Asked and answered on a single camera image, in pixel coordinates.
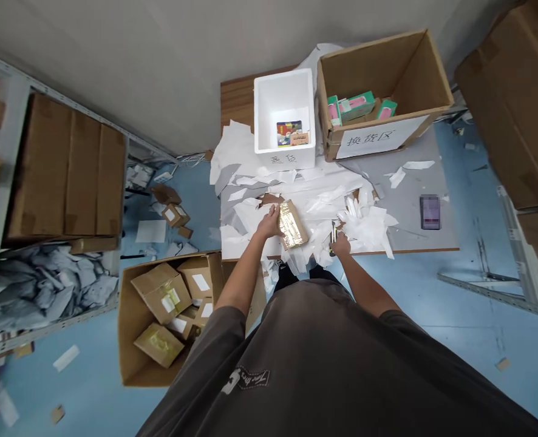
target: human hand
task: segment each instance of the human hand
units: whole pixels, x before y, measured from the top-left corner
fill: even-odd
[[[338,257],[350,254],[350,242],[348,241],[346,234],[343,232],[338,233],[336,242],[330,243],[330,247]]]
[[[259,222],[255,234],[262,238],[269,239],[276,235],[282,237],[283,232],[279,229],[279,210],[275,205],[271,205],[269,213]]]

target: forearm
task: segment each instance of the forearm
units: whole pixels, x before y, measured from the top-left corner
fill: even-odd
[[[243,252],[233,272],[222,289],[215,308],[235,307],[246,316],[249,314],[261,254],[267,239],[256,232]]]
[[[356,303],[375,317],[388,310],[401,310],[386,290],[356,262],[351,254],[338,256]]]

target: gold foil package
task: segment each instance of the gold foil package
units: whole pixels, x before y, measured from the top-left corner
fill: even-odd
[[[279,229],[285,234],[285,237],[282,238],[285,250],[307,243],[307,234],[293,202],[287,200],[280,203],[279,213]]]

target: gray t-shirt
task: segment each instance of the gray t-shirt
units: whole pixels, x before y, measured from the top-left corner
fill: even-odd
[[[297,282],[215,310],[138,436],[538,435],[538,420],[400,311]]]

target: open cardboard box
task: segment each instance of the open cardboard box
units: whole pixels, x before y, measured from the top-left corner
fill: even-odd
[[[121,382],[125,387],[168,387],[182,368],[190,347],[187,345],[169,368],[163,368],[134,345],[135,340],[152,323],[157,323],[154,315],[131,284],[131,280],[147,273],[161,263],[169,263],[178,268],[188,258],[202,257],[207,260],[211,273],[213,303],[216,304],[226,279],[236,263],[220,261],[220,251],[200,252],[180,257],[157,260],[126,268],[120,279],[120,297],[117,317],[117,343]],[[263,277],[257,277],[257,285],[246,323],[247,332],[265,308],[266,297]]]
[[[332,126],[328,97],[350,98],[367,91],[396,102],[395,115]],[[328,162],[406,147],[453,105],[441,59],[427,30],[323,56],[318,61],[317,96]]]

